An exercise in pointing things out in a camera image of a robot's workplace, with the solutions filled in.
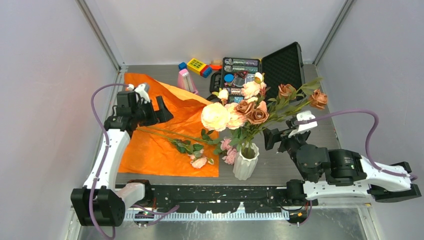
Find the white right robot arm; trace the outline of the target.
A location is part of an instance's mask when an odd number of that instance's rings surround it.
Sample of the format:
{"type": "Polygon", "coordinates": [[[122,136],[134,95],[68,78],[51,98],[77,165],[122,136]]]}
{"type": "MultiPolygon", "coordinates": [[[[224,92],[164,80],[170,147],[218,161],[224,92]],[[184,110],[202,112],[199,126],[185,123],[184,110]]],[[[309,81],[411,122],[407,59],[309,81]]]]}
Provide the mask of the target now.
{"type": "Polygon", "coordinates": [[[301,205],[323,198],[372,198],[378,203],[397,203],[421,197],[408,162],[372,164],[365,156],[346,149],[327,149],[308,144],[311,132],[263,130],[266,150],[280,143],[278,152],[288,153],[301,179],[286,183],[284,201],[301,205]]]}

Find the small pink rose stem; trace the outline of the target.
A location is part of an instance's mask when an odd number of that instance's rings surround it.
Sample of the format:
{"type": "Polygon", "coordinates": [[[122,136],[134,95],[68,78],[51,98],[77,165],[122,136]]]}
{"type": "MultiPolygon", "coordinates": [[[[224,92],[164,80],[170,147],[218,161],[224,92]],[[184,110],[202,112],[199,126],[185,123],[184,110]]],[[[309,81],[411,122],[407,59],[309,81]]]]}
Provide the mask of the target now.
{"type": "Polygon", "coordinates": [[[215,160],[211,157],[207,157],[205,154],[206,145],[211,146],[214,144],[214,140],[210,136],[214,132],[213,130],[207,131],[202,129],[200,137],[177,133],[175,131],[153,126],[138,127],[137,130],[168,140],[179,153],[188,155],[190,164],[194,169],[201,169],[206,164],[215,164],[215,160]]]}

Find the brown rose flower stem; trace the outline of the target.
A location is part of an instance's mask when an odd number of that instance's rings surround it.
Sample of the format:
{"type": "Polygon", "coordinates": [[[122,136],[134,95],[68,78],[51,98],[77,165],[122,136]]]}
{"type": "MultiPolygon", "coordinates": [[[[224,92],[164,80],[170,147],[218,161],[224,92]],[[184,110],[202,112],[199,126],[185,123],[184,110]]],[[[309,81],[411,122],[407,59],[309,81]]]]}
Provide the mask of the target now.
{"type": "MultiPolygon", "coordinates": [[[[279,85],[276,97],[270,98],[269,102],[264,99],[269,117],[256,135],[262,133],[264,129],[273,123],[281,123],[295,116],[304,107],[311,106],[317,109],[324,109],[328,100],[327,95],[320,90],[322,80],[321,77],[317,77],[310,82],[304,83],[298,89],[290,84],[279,85]]],[[[241,147],[241,139],[237,139],[235,142],[236,144],[233,147],[241,147]]]]}

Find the orange yellow wrapping paper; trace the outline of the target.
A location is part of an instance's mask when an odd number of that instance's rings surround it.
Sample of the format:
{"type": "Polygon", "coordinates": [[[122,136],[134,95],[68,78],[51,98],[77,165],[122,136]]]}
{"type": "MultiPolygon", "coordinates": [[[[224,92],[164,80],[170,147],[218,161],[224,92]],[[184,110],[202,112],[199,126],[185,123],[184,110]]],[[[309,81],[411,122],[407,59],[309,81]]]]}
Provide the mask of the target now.
{"type": "Polygon", "coordinates": [[[175,177],[219,176],[220,158],[214,154],[214,146],[204,144],[204,154],[213,160],[201,168],[194,168],[186,153],[180,153],[170,139],[190,140],[198,143],[201,138],[201,113],[210,104],[205,98],[155,80],[147,74],[125,73],[124,82],[138,86],[147,83],[153,107],[158,108],[156,97],[161,96],[173,119],[150,127],[139,127],[132,134],[126,147],[119,173],[175,177]]]}

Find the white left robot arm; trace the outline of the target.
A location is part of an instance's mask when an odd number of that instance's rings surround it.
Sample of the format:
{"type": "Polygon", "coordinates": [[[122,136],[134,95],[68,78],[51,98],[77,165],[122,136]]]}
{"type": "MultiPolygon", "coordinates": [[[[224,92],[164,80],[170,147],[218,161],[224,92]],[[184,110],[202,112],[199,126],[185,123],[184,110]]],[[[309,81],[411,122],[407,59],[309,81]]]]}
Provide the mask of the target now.
{"type": "Polygon", "coordinates": [[[73,189],[70,195],[82,226],[118,227],[127,209],[136,203],[148,207],[153,202],[147,180],[135,180],[116,189],[122,157],[137,127],[166,123],[174,117],[161,96],[156,97],[158,109],[154,109],[149,89],[146,82],[127,84],[116,94],[112,114],[105,121],[95,116],[102,131],[100,152],[82,187],[73,189]]]}

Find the peach rose flower stem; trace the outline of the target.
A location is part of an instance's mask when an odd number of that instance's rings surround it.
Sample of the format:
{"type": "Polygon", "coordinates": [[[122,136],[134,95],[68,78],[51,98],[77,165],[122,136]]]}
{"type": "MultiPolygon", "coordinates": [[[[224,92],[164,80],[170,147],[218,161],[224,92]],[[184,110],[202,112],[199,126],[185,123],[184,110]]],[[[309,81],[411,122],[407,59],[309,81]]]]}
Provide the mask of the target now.
{"type": "Polygon", "coordinates": [[[237,112],[244,119],[240,135],[240,153],[246,159],[253,159],[255,157],[253,138],[270,116],[264,101],[267,92],[264,74],[257,72],[254,80],[245,83],[241,91],[244,99],[237,106],[237,112]]]}

